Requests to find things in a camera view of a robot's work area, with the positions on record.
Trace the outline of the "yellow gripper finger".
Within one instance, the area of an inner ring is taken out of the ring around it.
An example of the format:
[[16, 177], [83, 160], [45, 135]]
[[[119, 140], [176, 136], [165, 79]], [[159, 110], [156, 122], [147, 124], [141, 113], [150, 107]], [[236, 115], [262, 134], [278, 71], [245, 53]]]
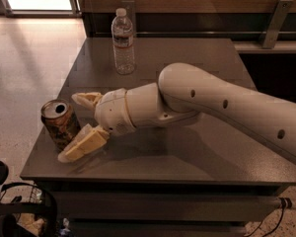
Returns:
[[100, 125], [92, 127], [86, 124], [58, 155], [58, 161], [61, 163], [75, 162], [103, 147], [109, 138], [110, 134]]
[[99, 92], [90, 93], [75, 93], [71, 96], [72, 100], [86, 109], [93, 111], [96, 108], [97, 103], [103, 97]]

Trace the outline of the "white rounded gripper body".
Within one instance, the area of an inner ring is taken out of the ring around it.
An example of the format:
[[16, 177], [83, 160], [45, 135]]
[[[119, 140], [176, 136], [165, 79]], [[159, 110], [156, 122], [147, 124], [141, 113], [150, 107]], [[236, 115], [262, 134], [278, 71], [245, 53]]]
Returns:
[[122, 136], [135, 131], [126, 105], [125, 89], [104, 94], [96, 104], [94, 117], [110, 135]]

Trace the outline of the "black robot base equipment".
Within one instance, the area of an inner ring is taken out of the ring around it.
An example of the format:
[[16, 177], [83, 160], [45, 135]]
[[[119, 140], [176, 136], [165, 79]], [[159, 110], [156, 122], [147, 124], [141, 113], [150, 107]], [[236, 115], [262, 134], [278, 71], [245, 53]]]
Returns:
[[[17, 224], [16, 215], [33, 214], [46, 220], [42, 233], [38, 237], [57, 237], [57, 204], [55, 198], [45, 189], [35, 185], [18, 182], [5, 184], [8, 177], [8, 166], [0, 161], [0, 237], [35, 237], [29, 230]], [[9, 189], [27, 186], [34, 192], [42, 191], [42, 201], [22, 201], [21, 196], [3, 203], [2, 198]]]

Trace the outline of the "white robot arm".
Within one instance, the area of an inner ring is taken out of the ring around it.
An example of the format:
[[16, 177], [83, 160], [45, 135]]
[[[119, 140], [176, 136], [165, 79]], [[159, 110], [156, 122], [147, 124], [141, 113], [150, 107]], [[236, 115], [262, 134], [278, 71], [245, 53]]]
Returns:
[[296, 165], [296, 104], [224, 81], [205, 70], [173, 63], [158, 81], [133, 89], [75, 93], [73, 101], [94, 113], [61, 153], [75, 162], [103, 147], [110, 137], [139, 127], [179, 124], [200, 113], [221, 119]]

